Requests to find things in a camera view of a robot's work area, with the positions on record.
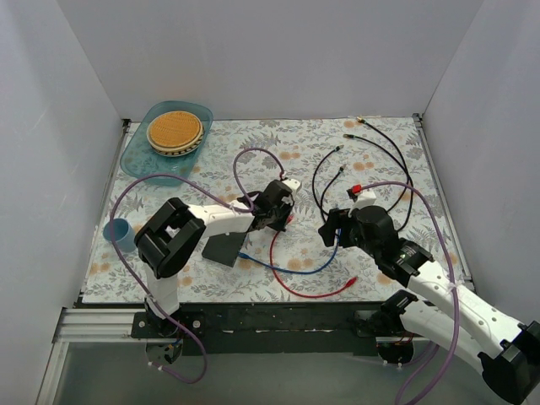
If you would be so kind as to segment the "black network switch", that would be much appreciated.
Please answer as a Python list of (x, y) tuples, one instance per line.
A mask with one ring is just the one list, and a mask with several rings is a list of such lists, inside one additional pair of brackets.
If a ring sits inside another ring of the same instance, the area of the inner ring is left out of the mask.
[(233, 267), (246, 236), (247, 233), (211, 236), (202, 250), (202, 257), (227, 267)]

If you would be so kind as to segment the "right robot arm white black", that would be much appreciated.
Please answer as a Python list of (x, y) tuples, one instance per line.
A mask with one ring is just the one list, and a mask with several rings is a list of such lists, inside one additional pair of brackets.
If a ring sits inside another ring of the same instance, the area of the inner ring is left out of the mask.
[(384, 208), (333, 209), (318, 230), (326, 246), (358, 247), (402, 289), (381, 307), (391, 335), (429, 338), (468, 362), (510, 404), (539, 383), (539, 323), (507, 316), (446, 271), (422, 246), (399, 236)]

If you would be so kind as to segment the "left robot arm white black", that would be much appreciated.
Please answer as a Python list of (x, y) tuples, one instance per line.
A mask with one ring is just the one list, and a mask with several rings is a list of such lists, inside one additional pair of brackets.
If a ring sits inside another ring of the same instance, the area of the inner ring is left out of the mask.
[(200, 240), (242, 235), (266, 227), (282, 230), (301, 187), (301, 181), (296, 179), (274, 180), (256, 194), (254, 209), (249, 213), (241, 211), (248, 207), (244, 197), (225, 205), (207, 206), (185, 204), (178, 197), (169, 199), (134, 239), (147, 276), (152, 329), (163, 338), (178, 331), (177, 273)]

